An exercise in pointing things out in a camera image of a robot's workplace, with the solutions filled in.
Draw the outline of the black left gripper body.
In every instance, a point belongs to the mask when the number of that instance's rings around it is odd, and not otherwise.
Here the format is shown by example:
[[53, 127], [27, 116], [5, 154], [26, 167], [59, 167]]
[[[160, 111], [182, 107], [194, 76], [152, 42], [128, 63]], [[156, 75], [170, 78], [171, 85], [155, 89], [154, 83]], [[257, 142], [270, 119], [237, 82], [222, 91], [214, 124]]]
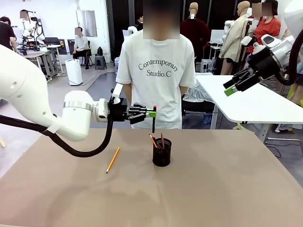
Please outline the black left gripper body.
[[127, 107], [128, 102], [126, 98], [110, 98], [108, 104], [108, 122], [124, 122], [128, 120]]

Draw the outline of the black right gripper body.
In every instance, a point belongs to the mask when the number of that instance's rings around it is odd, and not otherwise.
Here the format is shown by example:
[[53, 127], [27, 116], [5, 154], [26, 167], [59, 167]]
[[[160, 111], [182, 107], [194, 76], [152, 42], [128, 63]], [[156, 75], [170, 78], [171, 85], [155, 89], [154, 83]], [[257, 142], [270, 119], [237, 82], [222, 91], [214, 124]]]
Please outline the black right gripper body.
[[251, 55], [248, 64], [253, 69], [257, 77], [268, 79], [269, 77], [279, 73], [279, 66], [272, 55]]

